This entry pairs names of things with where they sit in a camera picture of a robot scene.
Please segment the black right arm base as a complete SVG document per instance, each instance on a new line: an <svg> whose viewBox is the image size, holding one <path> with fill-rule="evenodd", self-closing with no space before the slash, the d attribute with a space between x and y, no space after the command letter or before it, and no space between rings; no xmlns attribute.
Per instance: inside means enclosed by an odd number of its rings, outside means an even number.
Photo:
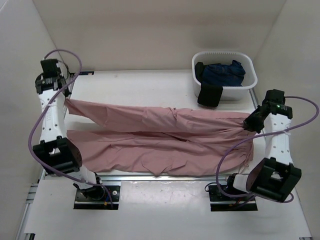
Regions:
<svg viewBox="0 0 320 240"><path fill-rule="evenodd" d="M257 211L256 200L250 196L229 197L223 195L214 182L204 187L209 195L211 212L250 212Z"/></svg>

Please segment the pink trousers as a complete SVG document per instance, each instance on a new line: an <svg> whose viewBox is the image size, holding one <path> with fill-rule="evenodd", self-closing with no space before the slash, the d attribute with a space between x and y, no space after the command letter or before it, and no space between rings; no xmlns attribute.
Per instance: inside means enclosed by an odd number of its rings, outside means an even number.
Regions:
<svg viewBox="0 0 320 240"><path fill-rule="evenodd" d="M67 132L93 172L118 170L155 176L202 177L232 170L254 157L247 114L66 100L71 115L90 119Z"/></svg>

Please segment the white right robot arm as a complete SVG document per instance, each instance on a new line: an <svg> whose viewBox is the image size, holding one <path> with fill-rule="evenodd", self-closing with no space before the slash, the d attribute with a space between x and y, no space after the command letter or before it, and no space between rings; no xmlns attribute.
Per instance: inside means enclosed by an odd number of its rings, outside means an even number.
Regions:
<svg viewBox="0 0 320 240"><path fill-rule="evenodd" d="M267 101L250 114L243 122L249 132L264 132L264 158L248 175L232 174L224 193L230 200L242 194L283 203L301 179L301 169L294 167L290 154L289 136L286 130L291 125L292 108L282 103Z"/></svg>

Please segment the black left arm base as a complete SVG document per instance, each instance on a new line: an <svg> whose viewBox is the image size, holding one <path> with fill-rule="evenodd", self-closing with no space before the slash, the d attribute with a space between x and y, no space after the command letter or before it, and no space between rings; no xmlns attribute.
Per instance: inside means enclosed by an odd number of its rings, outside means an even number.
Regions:
<svg viewBox="0 0 320 240"><path fill-rule="evenodd" d="M73 208L75 210L118 210L121 195L121 185L112 183L103 187L91 186L80 189L79 185L73 183L76 188Z"/></svg>

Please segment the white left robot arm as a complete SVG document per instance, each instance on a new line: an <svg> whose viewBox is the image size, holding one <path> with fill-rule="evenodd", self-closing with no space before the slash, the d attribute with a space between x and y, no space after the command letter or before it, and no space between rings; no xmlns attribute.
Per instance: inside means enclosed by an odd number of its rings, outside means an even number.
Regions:
<svg viewBox="0 0 320 240"><path fill-rule="evenodd" d="M35 88L38 94L41 110L48 107L42 120L39 144L34 145L34 154L49 167L45 167L48 174L53 175L57 171L69 177L79 179L73 185L86 198L100 200L105 195L105 188L100 183L96 173L88 170L83 165L80 150L67 138L65 126L65 99L71 94L65 88L50 102L51 98L67 84L63 76L45 78L40 74L35 80Z"/></svg>

